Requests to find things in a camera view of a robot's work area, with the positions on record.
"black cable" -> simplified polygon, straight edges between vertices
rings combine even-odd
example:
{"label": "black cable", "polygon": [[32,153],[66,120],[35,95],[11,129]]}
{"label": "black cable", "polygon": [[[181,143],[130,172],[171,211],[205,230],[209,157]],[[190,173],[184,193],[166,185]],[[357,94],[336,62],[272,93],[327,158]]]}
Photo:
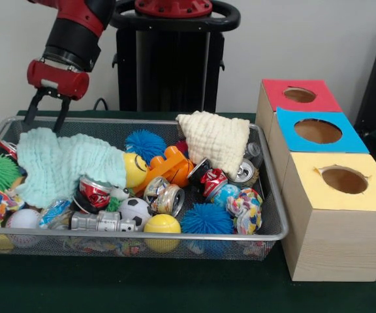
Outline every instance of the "black cable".
{"label": "black cable", "polygon": [[94,108],[93,108],[92,110],[95,111],[95,110],[98,108],[98,104],[99,104],[100,102],[102,102],[102,103],[104,104],[104,108],[105,108],[105,110],[108,111],[109,108],[108,108],[108,105],[107,105],[107,101],[105,101],[104,98],[100,98],[100,99],[98,99],[97,101],[95,101]]}

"green table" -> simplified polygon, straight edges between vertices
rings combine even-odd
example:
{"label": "green table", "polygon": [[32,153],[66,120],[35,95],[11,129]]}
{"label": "green table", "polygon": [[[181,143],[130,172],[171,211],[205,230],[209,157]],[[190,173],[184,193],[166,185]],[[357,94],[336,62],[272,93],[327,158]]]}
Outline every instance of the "green table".
{"label": "green table", "polygon": [[[70,116],[173,119],[175,115],[90,111]],[[255,120],[253,114],[226,116]],[[303,310],[376,312],[376,282],[291,282],[280,243],[263,262],[0,255],[0,312]]]}

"baseball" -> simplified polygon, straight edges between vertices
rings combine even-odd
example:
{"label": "baseball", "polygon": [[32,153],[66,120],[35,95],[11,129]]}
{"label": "baseball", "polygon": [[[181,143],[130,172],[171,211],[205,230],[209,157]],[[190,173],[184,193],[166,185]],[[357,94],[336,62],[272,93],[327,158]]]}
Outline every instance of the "baseball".
{"label": "baseball", "polygon": [[[7,221],[5,228],[37,228],[40,214],[36,210],[22,209],[15,212]],[[7,235],[12,244],[18,248],[31,248],[40,241],[40,236]]]}

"ball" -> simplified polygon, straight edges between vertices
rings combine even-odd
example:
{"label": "ball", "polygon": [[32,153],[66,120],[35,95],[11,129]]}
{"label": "ball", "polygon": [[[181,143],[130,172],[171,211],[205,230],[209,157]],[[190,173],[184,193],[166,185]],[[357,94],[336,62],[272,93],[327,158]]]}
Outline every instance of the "ball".
{"label": "ball", "polygon": [[223,186],[217,194],[211,199],[211,203],[218,205],[219,207],[225,209],[227,204],[227,198],[233,197],[237,198],[239,196],[239,187],[231,184]]}
{"label": "ball", "polygon": [[[22,209],[15,212],[8,219],[5,228],[37,228],[40,213],[32,209]],[[7,235],[11,243],[18,248],[31,248],[39,243],[40,236],[35,235]]]}
{"label": "ball", "polygon": [[143,183],[148,175],[148,165],[140,155],[136,153],[124,153],[123,155],[126,172],[126,187],[134,188]]}
{"label": "ball", "polygon": [[130,191],[127,188],[121,189],[119,187],[114,187],[110,193],[111,197],[118,199],[119,201],[124,201],[129,199]]}
{"label": "ball", "polygon": [[[167,214],[159,214],[144,226],[145,233],[181,233],[180,223]],[[178,239],[145,239],[147,246],[155,252],[167,253],[173,251],[180,243]]]}
{"label": "ball", "polygon": [[150,205],[139,198],[129,198],[124,200],[118,212],[121,213],[123,220],[134,220],[137,231],[143,231],[144,226],[152,216]]}

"yellow smiley face ball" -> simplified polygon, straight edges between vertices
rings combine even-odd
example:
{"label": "yellow smiley face ball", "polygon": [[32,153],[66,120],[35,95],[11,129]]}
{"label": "yellow smiley face ball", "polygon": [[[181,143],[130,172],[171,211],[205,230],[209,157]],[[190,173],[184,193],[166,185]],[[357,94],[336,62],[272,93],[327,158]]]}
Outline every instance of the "yellow smiley face ball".
{"label": "yellow smiley face ball", "polygon": [[[148,220],[144,226],[145,233],[181,233],[180,223],[167,214],[158,214]],[[178,239],[145,239],[146,245],[155,252],[167,253],[174,250],[180,241]]]}
{"label": "yellow smiley face ball", "polygon": [[124,164],[126,171],[126,187],[134,188],[143,183],[148,175],[148,165],[140,155],[136,153],[124,153]]}

